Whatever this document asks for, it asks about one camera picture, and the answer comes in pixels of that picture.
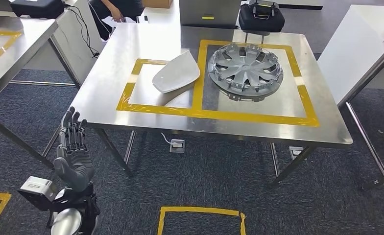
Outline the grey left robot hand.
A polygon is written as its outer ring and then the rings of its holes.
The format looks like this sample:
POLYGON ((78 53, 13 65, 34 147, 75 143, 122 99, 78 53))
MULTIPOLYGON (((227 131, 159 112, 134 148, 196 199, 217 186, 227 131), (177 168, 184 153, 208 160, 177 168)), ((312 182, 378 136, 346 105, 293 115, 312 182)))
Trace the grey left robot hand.
POLYGON ((53 165, 55 173, 68 187, 81 192, 87 188, 95 171, 86 145, 87 120, 79 121, 79 117, 80 113, 73 106, 65 113, 53 165))

